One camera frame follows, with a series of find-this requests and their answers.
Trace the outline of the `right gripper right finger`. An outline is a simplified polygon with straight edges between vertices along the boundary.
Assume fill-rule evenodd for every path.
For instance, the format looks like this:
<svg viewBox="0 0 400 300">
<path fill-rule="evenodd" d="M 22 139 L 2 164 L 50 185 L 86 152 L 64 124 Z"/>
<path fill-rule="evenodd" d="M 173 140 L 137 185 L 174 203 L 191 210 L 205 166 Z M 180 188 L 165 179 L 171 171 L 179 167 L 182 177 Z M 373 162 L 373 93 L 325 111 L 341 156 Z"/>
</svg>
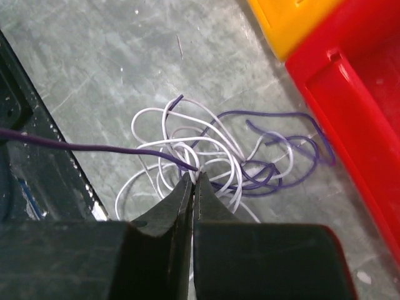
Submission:
<svg viewBox="0 0 400 300">
<path fill-rule="evenodd" d="M 205 172 L 201 172 L 194 190 L 193 267 L 197 299 L 219 299 L 219 280 L 228 256 L 223 230 L 238 222 L 217 198 Z"/>
</svg>

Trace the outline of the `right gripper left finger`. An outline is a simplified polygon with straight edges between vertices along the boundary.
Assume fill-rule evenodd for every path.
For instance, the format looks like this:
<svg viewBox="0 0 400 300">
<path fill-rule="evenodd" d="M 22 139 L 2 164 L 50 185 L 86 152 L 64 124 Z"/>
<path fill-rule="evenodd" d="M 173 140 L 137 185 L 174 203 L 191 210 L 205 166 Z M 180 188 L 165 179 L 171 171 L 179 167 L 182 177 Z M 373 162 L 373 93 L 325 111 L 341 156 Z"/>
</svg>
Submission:
<svg viewBox="0 0 400 300">
<path fill-rule="evenodd" d="M 136 227 L 135 290 L 147 299 L 187 299 L 193 183 L 184 174 L 172 192 L 131 222 Z"/>
</svg>

